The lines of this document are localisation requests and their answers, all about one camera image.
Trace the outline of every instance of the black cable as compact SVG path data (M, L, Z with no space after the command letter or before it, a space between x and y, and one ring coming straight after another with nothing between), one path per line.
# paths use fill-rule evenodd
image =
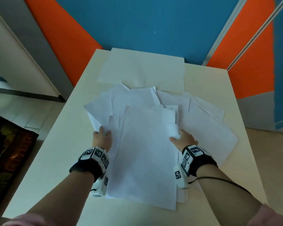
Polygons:
M246 192L248 192L250 195L252 195L247 189L243 188L242 186L239 186L237 183L235 182L232 182L232 181L229 181L229 180L226 180L226 179L223 179L223 178L216 178L216 177L199 177L199 178L196 178L194 181L192 182L188 182L188 184L192 184L193 182L195 182L196 180L200 180L200 179L203 179L203 178L210 178L210 179L216 179L216 180L220 180L220 181L224 181L224 182L228 182L228 183L231 183L239 188L241 188L242 190L245 190Z

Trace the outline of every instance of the orange wall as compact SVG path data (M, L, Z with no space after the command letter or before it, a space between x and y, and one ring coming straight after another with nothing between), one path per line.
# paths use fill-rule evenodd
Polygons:
M207 66L226 69L274 9L274 0L247 0Z
M98 44L55 0L25 0L73 86Z
M237 99L274 91L272 23L245 51L228 75Z

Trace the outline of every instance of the pink sleeve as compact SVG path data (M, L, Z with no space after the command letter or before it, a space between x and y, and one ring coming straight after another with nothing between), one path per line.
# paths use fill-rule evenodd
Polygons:
M261 205L256 215L248 222L247 226L283 226L283 216L276 213L267 205Z
M2 226L55 226L55 224L41 215L26 213L4 223Z

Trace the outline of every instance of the table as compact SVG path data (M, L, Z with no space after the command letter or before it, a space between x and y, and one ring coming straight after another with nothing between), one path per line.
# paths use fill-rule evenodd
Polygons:
M28 211L67 175L83 150L91 146L94 131L84 104L111 85L96 79L110 51L96 50L49 135L27 171L3 216L13 218ZM238 136L238 144L222 166L235 182L259 201L267 203L258 168L226 70L185 64L185 90L225 110L224 122ZM218 225L204 196L189 189L189 201L176 211L122 199L89 196L78 225Z

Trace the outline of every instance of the wrist-mounted tracker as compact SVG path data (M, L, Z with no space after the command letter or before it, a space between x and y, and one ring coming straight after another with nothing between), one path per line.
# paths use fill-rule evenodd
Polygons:
M177 186L181 189L187 189L188 183L186 177L193 175L196 177L196 171L199 167L205 164L212 164L217 166L217 163L211 155L204 149L196 146L190 145L183 149L182 151L183 160L180 165L176 165L174 169Z
M108 185L107 168L109 163L110 157L106 150L98 146L95 148L88 148L70 168L69 172L89 171L92 173L94 176L94 183L91 188L91 195L94 197L102 197L106 195Z

